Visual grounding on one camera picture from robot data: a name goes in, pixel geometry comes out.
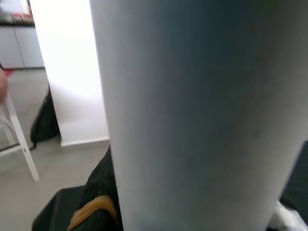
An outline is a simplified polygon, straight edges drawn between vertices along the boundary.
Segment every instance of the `black bag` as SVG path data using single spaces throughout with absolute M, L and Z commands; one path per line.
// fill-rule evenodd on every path
M 32 149 L 37 142 L 49 140 L 60 134 L 59 125 L 54 111 L 50 89 L 45 97 L 43 105 L 31 128 Z

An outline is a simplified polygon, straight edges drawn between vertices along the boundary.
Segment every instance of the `white wall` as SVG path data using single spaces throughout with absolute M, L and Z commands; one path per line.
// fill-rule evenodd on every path
M 2 0 L 1 7 L 10 13 L 29 13 L 27 0 Z
M 88 0 L 31 0 L 62 145 L 108 139 Z

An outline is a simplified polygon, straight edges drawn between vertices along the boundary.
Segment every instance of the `white cabinet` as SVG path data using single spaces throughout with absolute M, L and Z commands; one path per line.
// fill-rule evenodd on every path
M 14 27 L 14 30 L 25 68 L 43 67 L 44 62 L 35 28 Z
M 17 39 L 12 27 L 0 28 L 0 63 L 4 68 L 23 68 Z

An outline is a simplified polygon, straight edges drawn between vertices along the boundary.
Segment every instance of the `hand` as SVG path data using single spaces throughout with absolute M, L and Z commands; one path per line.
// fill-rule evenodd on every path
M 7 90 L 8 80 L 5 75 L 5 72 L 0 68 L 0 103 L 4 101 Z

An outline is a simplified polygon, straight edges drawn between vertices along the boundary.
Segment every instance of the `floor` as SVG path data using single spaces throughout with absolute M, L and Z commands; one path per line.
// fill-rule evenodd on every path
M 16 71 L 9 77 L 9 89 L 29 141 L 31 125 L 48 89 L 46 72 Z M 0 144 L 5 145 L 2 133 Z M 92 148 L 62 150 L 60 138 L 40 143 L 32 151 L 40 176 L 36 183 L 31 178 L 22 152 L 1 157 L 0 230 L 31 230 L 33 219 L 59 189 L 85 184 L 107 148 L 108 143 Z

